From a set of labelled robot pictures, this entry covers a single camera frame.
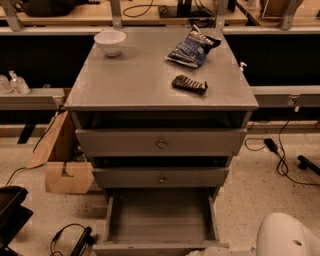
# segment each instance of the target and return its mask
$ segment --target drawer front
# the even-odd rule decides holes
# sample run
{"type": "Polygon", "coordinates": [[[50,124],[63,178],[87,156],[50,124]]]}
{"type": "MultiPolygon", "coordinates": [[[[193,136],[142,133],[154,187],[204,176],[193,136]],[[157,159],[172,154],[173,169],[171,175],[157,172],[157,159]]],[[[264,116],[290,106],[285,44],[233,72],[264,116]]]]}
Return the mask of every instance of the drawer front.
{"type": "Polygon", "coordinates": [[[210,247],[212,255],[230,256],[230,251],[226,248],[227,246],[221,245],[218,242],[199,244],[143,243],[134,245],[132,243],[105,243],[93,245],[93,251],[97,256],[185,256],[192,251],[202,251],[210,247]]]}
{"type": "Polygon", "coordinates": [[[102,188],[223,186],[228,168],[95,168],[102,188]]]}
{"type": "Polygon", "coordinates": [[[232,156],[245,129],[227,130],[77,130],[87,157],[103,156],[232,156]]]}

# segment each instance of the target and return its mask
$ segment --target white robot part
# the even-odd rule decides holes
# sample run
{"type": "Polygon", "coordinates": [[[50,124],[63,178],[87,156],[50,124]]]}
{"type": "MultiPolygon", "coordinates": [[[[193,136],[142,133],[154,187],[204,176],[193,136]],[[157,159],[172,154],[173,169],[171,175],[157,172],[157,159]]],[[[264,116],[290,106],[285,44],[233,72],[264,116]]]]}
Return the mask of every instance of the white robot part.
{"type": "Polygon", "coordinates": [[[256,250],[231,252],[208,247],[187,256],[320,256],[320,240],[300,221],[284,213],[272,213],[262,221],[256,250]]]}

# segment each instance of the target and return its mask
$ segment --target drawer knob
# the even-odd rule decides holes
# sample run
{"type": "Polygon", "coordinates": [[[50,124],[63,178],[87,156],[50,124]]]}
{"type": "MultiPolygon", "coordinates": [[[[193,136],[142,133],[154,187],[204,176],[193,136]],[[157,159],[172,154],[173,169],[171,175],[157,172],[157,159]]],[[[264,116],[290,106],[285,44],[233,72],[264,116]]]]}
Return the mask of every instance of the drawer knob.
{"type": "Polygon", "coordinates": [[[167,177],[160,176],[159,183],[165,183],[167,181],[167,177]]]}
{"type": "Polygon", "coordinates": [[[158,141],[158,148],[164,149],[167,146],[167,144],[163,140],[158,141]]]}

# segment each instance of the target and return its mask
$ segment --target white bottle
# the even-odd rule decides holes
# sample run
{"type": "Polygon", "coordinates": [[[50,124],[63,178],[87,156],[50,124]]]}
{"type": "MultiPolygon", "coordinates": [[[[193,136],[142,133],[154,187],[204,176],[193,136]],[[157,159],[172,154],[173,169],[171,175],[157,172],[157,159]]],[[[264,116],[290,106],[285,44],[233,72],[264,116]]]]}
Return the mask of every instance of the white bottle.
{"type": "Polygon", "coordinates": [[[0,93],[7,93],[13,91],[12,86],[6,76],[0,75],[0,93]]]}
{"type": "Polygon", "coordinates": [[[17,76],[13,70],[9,71],[9,74],[12,78],[10,81],[10,85],[12,86],[13,90],[16,93],[27,94],[30,92],[30,89],[29,89],[26,81],[24,81],[24,79],[22,77],[17,76]]]}

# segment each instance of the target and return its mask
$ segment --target plastic bag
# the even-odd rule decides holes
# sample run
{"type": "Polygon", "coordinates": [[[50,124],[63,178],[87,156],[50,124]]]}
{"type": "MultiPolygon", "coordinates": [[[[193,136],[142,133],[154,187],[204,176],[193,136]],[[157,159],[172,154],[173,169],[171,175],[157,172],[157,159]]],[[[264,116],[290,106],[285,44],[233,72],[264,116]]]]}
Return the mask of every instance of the plastic bag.
{"type": "Polygon", "coordinates": [[[204,64],[206,55],[210,50],[220,44],[221,40],[203,35],[199,28],[193,25],[187,38],[179,43],[176,48],[166,56],[166,59],[188,67],[198,68],[204,64]]]}

